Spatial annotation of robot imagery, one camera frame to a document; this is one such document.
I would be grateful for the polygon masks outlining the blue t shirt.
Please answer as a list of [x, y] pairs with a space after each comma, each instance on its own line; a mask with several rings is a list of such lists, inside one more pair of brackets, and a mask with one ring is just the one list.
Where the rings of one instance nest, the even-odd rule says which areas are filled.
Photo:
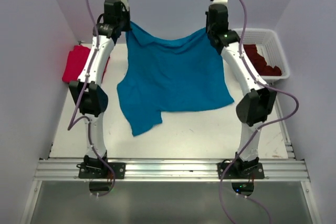
[[162, 112], [198, 112], [234, 103], [223, 59], [206, 29], [176, 40], [154, 37], [136, 23], [126, 33], [128, 68], [117, 85], [133, 136], [163, 122]]

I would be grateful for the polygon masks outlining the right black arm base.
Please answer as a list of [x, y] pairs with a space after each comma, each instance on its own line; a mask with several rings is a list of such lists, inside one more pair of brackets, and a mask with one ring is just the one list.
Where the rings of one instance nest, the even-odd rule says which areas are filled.
[[219, 179], [227, 170], [223, 179], [243, 180], [242, 182], [232, 182], [231, 185], [235, 193], [246, 197], [251, 196], [254, 192], [255, 179], [265, 179], [264, 168], [258, 157], [252, 161], [242, 161], [241, 158], [238, 158], [231, 162], [225, 159], [217, 163], [216, 166]]

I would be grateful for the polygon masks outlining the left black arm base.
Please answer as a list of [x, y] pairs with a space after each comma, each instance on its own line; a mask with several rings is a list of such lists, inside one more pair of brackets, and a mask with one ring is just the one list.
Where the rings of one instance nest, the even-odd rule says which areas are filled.
[[83, 162], [77, 164], [78, 177], [89, 181], [89, 190], [92, 194], [102, 197], [107, 195], [115, 186], [116, 179], [124, 179], [126, 163], [110, 162], [104, 156], [98, 158], [85, 156]]

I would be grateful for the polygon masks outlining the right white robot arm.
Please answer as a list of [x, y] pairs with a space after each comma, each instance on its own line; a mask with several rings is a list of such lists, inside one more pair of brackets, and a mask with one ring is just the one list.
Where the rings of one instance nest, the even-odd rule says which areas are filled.
[[277, 92], [266, 88], [263, 79], [254, 80], [258, 72], [243, 49], [240, 49], [238, 33], [228, 28], [226, 5], [209, 5], [206, 33], [211, 45], [230, 66], [242, 90], [243, 98], [236, 105], [236, 114], [242, 127], [234, 172], [236, 176], [246, 178], [253, 171], [251, 163], [258, 160], [260, 126], [272, 112]]

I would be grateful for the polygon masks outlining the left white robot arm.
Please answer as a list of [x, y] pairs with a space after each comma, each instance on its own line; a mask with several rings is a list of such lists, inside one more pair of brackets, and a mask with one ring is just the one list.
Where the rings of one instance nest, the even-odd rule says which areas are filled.
[[108, 95], [101, 87], [103, 73], [115, 44], [123, 31], [129, 31], [130, 10], [128, 0], [105, 0], [104, 11], [93, 20], [93, 38], [88, 59], [79, 77], [69, 84], [75, 103], [70, 119], [71, 129], [80, 118], [87, 132], [87, 152], [83, 162], [97, 178], [109, 172], [107, 149], [103, 139], [103, 116], [108, 106]]

